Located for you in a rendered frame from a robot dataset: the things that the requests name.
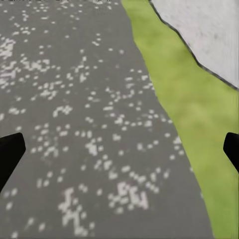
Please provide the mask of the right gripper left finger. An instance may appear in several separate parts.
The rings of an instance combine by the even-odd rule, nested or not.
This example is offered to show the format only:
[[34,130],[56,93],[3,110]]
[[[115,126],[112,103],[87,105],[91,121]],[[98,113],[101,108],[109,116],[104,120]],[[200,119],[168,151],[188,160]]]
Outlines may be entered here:
[[0,192],[26,151],[22,133],[0,138]]

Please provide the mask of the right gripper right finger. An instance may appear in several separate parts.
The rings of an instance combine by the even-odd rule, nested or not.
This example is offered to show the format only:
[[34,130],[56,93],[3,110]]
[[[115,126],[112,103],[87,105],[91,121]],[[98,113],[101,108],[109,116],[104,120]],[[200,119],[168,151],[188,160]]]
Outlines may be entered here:
[[228,132],[223,150],[239,173],[239,134]]

